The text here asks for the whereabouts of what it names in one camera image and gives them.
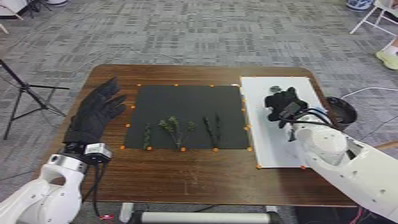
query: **white board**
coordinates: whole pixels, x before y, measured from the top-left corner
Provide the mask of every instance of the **white board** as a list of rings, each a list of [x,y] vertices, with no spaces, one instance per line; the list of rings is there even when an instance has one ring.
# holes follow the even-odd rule
[[[241,77],[241,94],[245,98],[247,118],[250,123],[252,146],[261,168],[291,168],[305,166],[300,159],[298,142],[288,142],[286,130],[279,122],[268,121],[270,110],[264,108],[264,97],[272,95],[270,87],[282,90],[295,87],[296,96],[309,107],[321,108],[309,78],[305,77]]]

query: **green plant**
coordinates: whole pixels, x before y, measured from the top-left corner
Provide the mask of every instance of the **green plant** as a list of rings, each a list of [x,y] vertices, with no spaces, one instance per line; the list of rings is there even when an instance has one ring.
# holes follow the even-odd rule
[[[176,148],[181,149],[181,146],[186,142],[188,135],[195,131],[195,123],[188,121],[186,123],[186,133],[183,133],[181,123],[177,121],[177,118],[174,116],[169,117],[167,120],[160,120],[158,126],[165,130],[165,132],[170,135]]]
[[[145,124],[145,130],[144,130],[144,145],[142,149],[147,149],[151,147],[151,124]]]
[[[211,129],[211,123],[209,123],[209,119],[204,116],[202,117],[202,123],[206,126],[206,131],[208,131],[208,136],[209,136],[209,141],[211,141],[211,146],[213,148],[220,148],[220,116],[218,114],[215,114],[215,130]]]

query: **tripod stand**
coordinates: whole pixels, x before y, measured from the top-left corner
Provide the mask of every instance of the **tripod stand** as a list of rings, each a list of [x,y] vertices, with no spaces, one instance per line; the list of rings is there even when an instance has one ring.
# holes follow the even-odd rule
[[[53,96],[53,92],[57,89],[64,89],[67,90],[69,88],[65,87],[57,87],[57,86],[42,86],[42,85],[28,85],[28,83],[25,83],[14,73],[14,71],[10,70],[3,60],[0,59],[0,66],[3,67],[12,79],[16,80],[16,83],[19,85],[18,89],[19,89],[19,93],[18,93],[18,97],[16,97],[16,103],[14,103],[14,108],[12,108],[12,113],[10,113],[10,118],[9,118],[9,124],[7,124],[7,129],[5,129],[5,133],[3,133],[3,140],[7,140],[9,137],[9,130],[10,130],[10,126],[12,126],[12,122],[14,120],[18,120],[19,118],[23,118],[28,114],[32,114],[35,111],[41,110],[48,110],[51,111],[57,115],[65,117],[65,114],[62,113],[62,111],[58,110],[58,108],[51,105],[49,103],[49,99]],[[51,89],[49,95],[46,97],[46,99],[37,95],[37,93],[32,90],[33,88],[42,88],[42,89]],[[33,110],[30,110],[26,113],[23,113],[19,116],[16,116],[16,109],[18,109],[18,105],[19,105],[19,100],[21,100],[21,94],[26,93],[35,101],[35,103],[39,104],[39,108],[35,108]]]

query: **black cloth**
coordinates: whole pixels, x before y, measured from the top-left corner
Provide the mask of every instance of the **black cloth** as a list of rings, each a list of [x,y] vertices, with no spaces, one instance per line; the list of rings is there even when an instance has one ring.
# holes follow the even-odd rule
[[[122,95],[110,99],[119,90],[121,87],[115,78],[92,90],[80,103],[76,115],[71,118],[64,143],[99,143],[108,121],[126,108],[122,104],[126,96]]]
[[[197,125],[183,146],[188,149],[211,149],[211,138],[206,131],[204,117],[211,130],[217,130],[217,115],[220,120],[220,149],[245,149],[248,137],[245,117],[241,112],[240,88],[232,86],[144,86],[138,90],[131,126],[124,146],[144,148],[144,130],[151,126],[151,146],[154,149],[176,149],[169,133],[160,128],[160,120],[176,116],[183,132],[192,121]]]

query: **black mat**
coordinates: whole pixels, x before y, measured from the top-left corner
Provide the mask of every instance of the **black mat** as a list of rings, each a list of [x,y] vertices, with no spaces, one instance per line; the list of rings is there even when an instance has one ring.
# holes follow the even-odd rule
[[[153,149],[176,149],[172,138],[160,128],[160,120],[176,116],[183,129],[188,121],[197,128],[185,141],[190,149],[211,149],[202,117],[206,116],[215,130],[215,116],[220,117],[220,149],[245,149],[248,138],[241,113],[240,89],[232,86],[144,86],[138,90],[131,126],[124,147],[142,149],[145,124],[151,124]]]

